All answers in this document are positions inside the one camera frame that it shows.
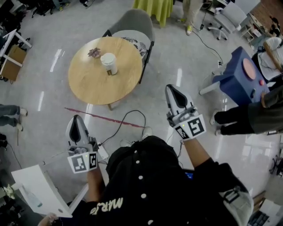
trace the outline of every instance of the glossy floor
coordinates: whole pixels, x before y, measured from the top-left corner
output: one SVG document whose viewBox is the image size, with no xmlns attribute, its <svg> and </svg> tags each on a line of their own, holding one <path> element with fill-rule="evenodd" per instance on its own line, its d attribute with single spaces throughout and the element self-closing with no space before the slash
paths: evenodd
<svg viewBox="0 0 283 226">
<path fill-rule="evenodd" d="M 228 109 L 233 102 L 220 91 L 204 96 L 199 89 L 209 83 L 209 75 L 217 68 L 218 56 L 208 49 L 200 39 L 185 34 L 183 25 L 175 19 L 182 15 L 181 3 L 174 6 L 166 27 L 160 28 L 154 20 L 156 44 L 145 71 L 142 83 L 132 93 L 114 104 L 113 111 L 106 106 L 89 105 L 78 100 L 71 92 L 68 83 L 68 68 L 74 54 L 87 42 L 101 37 L 123 13 L 130 9 L 132 0 L 96 0 L 90 8 L 84 8 L 79 1 L 73 1 L 62 12 L 55 11 L 45 17 L 29 13 L 22 22 L 22 36 L 31 38 L 33 47 L 28 50 L 18 79 L 12 85 L 0 82 L 0 103 L 15 104 L 28 109 L 28 117 L 22 119 L 24 131 L 19 133 L 9 126 L 0 131 L 8 136 L 22 167 L 29 167 L 50 160 L 51 156 L 66 150 L 65 130 L 75 110 L 87 112 L 109 119 L 122 120 L 130 110 L 140 110 L 146 116 L 146 125 L 153 128 L 154 135 L 168 140 L 179 152 L 179 135 L 172 134 L 166 113 L 164 89 L 167 84 L 177 84 L 187 89 L 195 105 L 204 115 L 207 133 L 199 140 L 211 157 L 219 162 L 228 162 L 234 173 L 247 188 L 256 195 L 262 191 L 268 180 L 268 168 L 273 155 L 278 150 L 279 136 L 214 135 L 215 128 L 209 125 L 214 109 Z M 195 26 L 200 27 L 204 13 L 200 12 Z M 207 14 L 205 25 L 212 20 Z M 216 40 L 214 33 L 206 29 L 199 32 L 203 41 L 216 49 L 225 62 L 231 59 L 231 52 L 243 46 L 249 54 L 252 50 L 245 40 L 237 34 L 229 40 Z M 118 123 L 79 113 L 89 129 L 90 135 L 98 141 L 111 136 Z M 131 113 L 126 122 L 143 125 L 140 113 Z M 118 134 L 105 143 L 111 154 L 121 139 L 130 141 L 141 138 L 142 129 L 123 125 Z M 4 153 L 4 162 L 9 170 L 19 169 L 11 149 Z M 74 175 L 66 158 L 54 157 L 48 165 L 48 172 L 59 192 L 66 201 L 70 201 L 86 182 L 85 174 Z M 188 155 L 182 149 L 179 158 L 184 168 L 191 168 Z"/>
</svg>

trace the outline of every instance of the person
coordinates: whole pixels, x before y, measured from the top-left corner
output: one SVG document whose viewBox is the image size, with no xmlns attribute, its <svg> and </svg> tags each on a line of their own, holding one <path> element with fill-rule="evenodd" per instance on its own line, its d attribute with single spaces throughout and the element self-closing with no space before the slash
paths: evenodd
<svg viewBox="0 0 283 226">
<path fill-rule="evenodd" d="M 63 11 L 63 5 L 70 5 L 69 0 L 53 0 L 53 3 L 59 11 Z"/>
<path fill-rule="evenodd" d="M 283 86 L 267 94 L 263 92 L 260 102 L 242 105 L 225 112 L 214 111 L 210 123 L 234 123 L 216 130 L 217 136 L 283 131 Z"/>
<path fill-rule="evenodd" d="M 214 162 L 197 139 L 184 145 L 195 168 L 192 180 L 151 128 L 142 141 L 122 140 L 106 167 L 107 186 L 99 167 L 87 173 L 88 202 L 73 224 L 247 225 L 253 200 L 230 166 Z"/>
<path fill-rule="evenodd" d="M 272 16 L 270 17 L 270 19 L 272 20 L 272 25 L 269 32 L 267 32 L 266 34 L 269 37 L 279 37 L 281 34 L 281 30 L 278 19 Z"/>
<path fill-rule="evenodd" d="M 191 35 L 195 19 L 199 10 L 204 3 L 209 3 L 212 0 L 183 0 L 183 17 L 177 20 L 177 23 L 186 23 L 187 35 Z"/>
<path fill-rule="evenodd" d="M 264 42 L 264 50 L 252 57 L 253 62 L 259 69 L 266 82 L 279 82 L 274 88 L 283 85 L 280 83 L 283 72 L 283 40 L 272 37 Z"/>
<path fill-rule="evenodd" d="M 15 118 L 10 118 L 6 115 L 22 115 L 27 116 L 27 110 L 15 105 L 2 105 L 0 104 L 0 126 L 11 125 L 18 130 L 23 131 L 23 126 Z"/>
</svg>

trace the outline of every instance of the gray chair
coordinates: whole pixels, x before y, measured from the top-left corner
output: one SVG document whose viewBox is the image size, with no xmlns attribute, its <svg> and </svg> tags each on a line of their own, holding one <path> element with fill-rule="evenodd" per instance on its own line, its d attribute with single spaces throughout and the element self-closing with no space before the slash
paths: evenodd
<svg viewBox="0 0 283 226">
<path fill-rule="evenodd" d="M 146 49 L 146 55 L 143 57 L 143 70 L 141 79 L 139 81 L 139 83 L 141 83 L 143 74 L 145 72 L 145 67 L 149 62 L 149 57 L 155 41 L 151 18 L 145 11 L 141 9 L 131 9 L 127 11 L 111 28 L 109 28 L 103 37 L 112 36 L 113 34 L 122 30 L 136 30 L 142 32 L 150 40 L 150 47 L 149 49 Z"/>
<path fill-rule="evenodd" d="M 241 10 L 241 8 L 233 2 L 230 2 L 224 9 L 221 10 L 220 14 L 216 14 L 214 16 L 214 20 L 220 24 L 220 27 L 214 27 L 212 26 L 212 23 L 210 23 L 210 27 L 207 29 L 219 31 L 218 40 L 221 39 L 221 35 L 225 37 L 225 40 L 228 40 L 223 29 L 225 29 L 229 34 L 233 33 L 235 30 L 240 30 L 240 23 L 242 23 L 246 18 L 247 15 Z"/>
</svg>

